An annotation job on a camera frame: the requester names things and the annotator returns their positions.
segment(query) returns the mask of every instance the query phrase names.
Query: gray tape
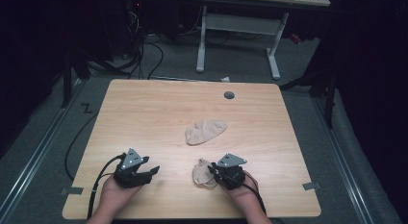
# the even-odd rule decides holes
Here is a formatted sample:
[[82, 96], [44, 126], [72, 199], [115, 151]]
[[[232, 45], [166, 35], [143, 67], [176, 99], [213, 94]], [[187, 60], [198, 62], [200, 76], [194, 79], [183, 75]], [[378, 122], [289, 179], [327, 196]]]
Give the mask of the gray tape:
[[82, 187], [63, 188], [63, 190], [61, 190], [61, 195], [82, 194], [83, 190], [84, 189]]
[[305, 190], [309, 190], [309, 189], [314, 189], [314, 190], [318, 190], [321, 188], [320, 183], [308, 183], [308, 184], [303, 184], [303, 188]]

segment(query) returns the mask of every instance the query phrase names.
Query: metal leg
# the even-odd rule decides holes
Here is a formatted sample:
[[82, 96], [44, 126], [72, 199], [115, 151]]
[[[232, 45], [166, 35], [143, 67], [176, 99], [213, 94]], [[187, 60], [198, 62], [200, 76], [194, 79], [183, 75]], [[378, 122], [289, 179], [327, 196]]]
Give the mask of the metal leg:
[[200, 46], [198, 47], [198, 58], [196, 68], [197, 72], [204, 72], [206, 28], [207, 28], [207, 6], [203, 6], [203, 16], [201, 21], [201, 40]]
[[273, 42], [272, 47], [267, 49], [270, 71], [272, 72], [272, 78], [274, 80], [280, 79], [279, 69], [276, 64], [276, 59], [275, 59], [275, 52], [276, 52], [276, 48], [278, 47], [279, 40], [282, 37], [283, 30], [285, 29], [285, 25], [286, 25], [286, 21], [288, 20], [288, 16], [289, 16], [288, 12], [284, 13], [282, 20], [279, 23], [276, 35], [275, 35], [275, 41]]

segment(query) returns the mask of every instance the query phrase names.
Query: desk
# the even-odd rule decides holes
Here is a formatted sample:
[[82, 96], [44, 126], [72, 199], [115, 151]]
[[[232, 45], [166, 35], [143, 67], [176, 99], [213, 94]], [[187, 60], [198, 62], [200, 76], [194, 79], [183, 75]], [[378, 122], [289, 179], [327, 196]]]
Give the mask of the desk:
[[[226, 99], [225, 91], [235, 98]], [[224, 120], [228, 128], [203, 144], [186, 144], [187, 128], [208, 119]], [[242, 217], [220, 186], [199, 187], [191, 177], [200, 158], [217, 162], [227, 152], [248, 161], [242, 167], [259, 182], [268, 216], [320, 214], [315, 192], [302, 186], [311, 179], [277, 85], [113, 80], [73, 182], [84, 191], [68, 195], [65, 218], [87, 217], [98, 173], [129, 148], [150, 157], [139, 172], [161, 168], [119, 218]]]
[[[279, 3], [324, 7], [328, 7], [330, 5], [329, 0], [261, 0], [261, 1], [272, 1]], [[275, 80], [279, 80], [280, 74], [278, 66], [276, 64], [275, 52], [279, 44], [279, 40], [282, 37], [282, 33], [285, 29], [288, 16], [289, 13], [285, 12], [283, 13], [282, 18], [272, 20], [245, 16], [225, 15], [219, 13], [207, 13], [207, 7], [204, 6], [201, 19], [201, 38], [200, 45], [198, 47], [196, 71], [197, 72], [204, 71], [205, 36], [207, 29], [224, 30], [231, 32], [243, 32], [274, 36], [274, 40], [270, 48], [267, 49], [267, 56], [272, 78]]]

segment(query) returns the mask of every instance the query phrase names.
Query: crumpled cloth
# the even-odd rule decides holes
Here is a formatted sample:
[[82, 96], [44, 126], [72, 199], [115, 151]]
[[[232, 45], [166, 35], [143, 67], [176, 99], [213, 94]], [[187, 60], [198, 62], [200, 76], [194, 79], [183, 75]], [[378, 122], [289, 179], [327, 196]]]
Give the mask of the crumpled cloth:
[[204, 143], [222, 134], [226, 128], [227, 124], [221, 120], [199, 121], [194, 127], [187, 129], [186, 143], [189, 145]]
[[200, 159], [198, 164], [196, 164], [192, 170], [192, 179], [196, 184], [205, 187], [216, 187], [218, 183], [214, 179], [214, 175], [210, 173], [208, 166], [211, 166], [210, 162]]

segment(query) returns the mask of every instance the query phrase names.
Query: hand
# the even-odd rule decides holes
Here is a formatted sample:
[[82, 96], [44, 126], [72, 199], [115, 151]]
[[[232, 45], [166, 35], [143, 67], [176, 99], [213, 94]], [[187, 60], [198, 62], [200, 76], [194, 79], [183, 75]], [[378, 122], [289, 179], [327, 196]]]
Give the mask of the hand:
[[[246, 171], [244, 184], [258, 191], [258, 182]], [[222, 187], [222, 189], [231, 197], [234, 204], [245, 215], [248, 224], [271, 223], [267, 215], [262, 211], [261, 204], [254, 192], [247, 187], [238, 187], [231, 190]]]
[[103, 185], [99, 207], [87, 223], [111, 223], [141, 188], [120, 187], [111, 175]]

